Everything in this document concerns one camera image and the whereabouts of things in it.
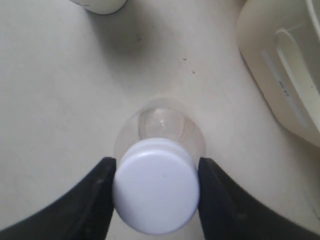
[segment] white bottle cap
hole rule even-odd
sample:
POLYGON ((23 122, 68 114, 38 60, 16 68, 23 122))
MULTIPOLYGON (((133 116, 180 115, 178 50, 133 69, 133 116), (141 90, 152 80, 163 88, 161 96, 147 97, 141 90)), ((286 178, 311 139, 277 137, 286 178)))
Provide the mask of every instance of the white bottle cap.
POLYGON ((194 215, 200 188, 196 165, 178 143, 149 138, 123 156, 113 182, 113 201, 122 220, 151 235, 173 232, 194 215))

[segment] clear plastic bottle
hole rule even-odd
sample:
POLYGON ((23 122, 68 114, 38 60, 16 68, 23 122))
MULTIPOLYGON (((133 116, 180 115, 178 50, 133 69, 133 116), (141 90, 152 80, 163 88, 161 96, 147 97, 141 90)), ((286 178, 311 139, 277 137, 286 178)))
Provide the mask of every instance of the clear plastic bottle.
POLYGON ((145 234, 179 229, 198 207, 196 164, 206 146, 183 109, 173 100, 153 101, 125 123, 115 143, 115 209, 125 223, 145 234))

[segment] plastic jug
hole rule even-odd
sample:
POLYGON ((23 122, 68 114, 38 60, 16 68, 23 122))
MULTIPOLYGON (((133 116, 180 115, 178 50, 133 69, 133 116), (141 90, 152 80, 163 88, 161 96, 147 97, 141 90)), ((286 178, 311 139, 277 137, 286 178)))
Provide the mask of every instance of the plastic jug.
POLYGON ((205 141, 195 123, 172 105, 158 102, 140 110, 115 144, 115 209, 125 223, 145 234, 177 230, 199 202, 196 162, 205 154, 205 141))
POLYGON ((250 0, 240 51, 274 115, 320 147, 320 0, 250 0))

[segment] white container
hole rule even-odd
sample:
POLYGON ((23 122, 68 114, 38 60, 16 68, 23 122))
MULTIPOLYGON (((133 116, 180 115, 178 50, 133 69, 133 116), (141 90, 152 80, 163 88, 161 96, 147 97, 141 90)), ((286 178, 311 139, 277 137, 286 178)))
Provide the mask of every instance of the white container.
POLYGON ((237 41, 274 115, 320 147, 320 0, 249 0, 237 41))
POLYGON ((178 110, 149 106, 130 118, 115 144, 113 201, 122 220, 150 235, 186 224, 198 207, 204 154, 200 130, 178 110))
POLYGON ((95 14, 112 14, 122 8, 127 0, 71 0, 95 14))

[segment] white table surface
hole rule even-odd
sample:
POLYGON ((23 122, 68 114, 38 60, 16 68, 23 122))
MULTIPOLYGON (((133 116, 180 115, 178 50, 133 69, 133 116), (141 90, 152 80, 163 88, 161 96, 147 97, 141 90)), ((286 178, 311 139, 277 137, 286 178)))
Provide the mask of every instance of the white table surface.
MULTIPOLYGON (((0 228, 68 191, 113 155, 130 115, 169 97, 193 112, 207 157, 262 203, 320 234, 320 151, 277 122, 246 68, 235 31, 243 4, 129 0, 99 16, 67 0, 3 0, 0 228)), ((203 234, 197 216, 151 237, 114 214, 108 239, 203 234)))

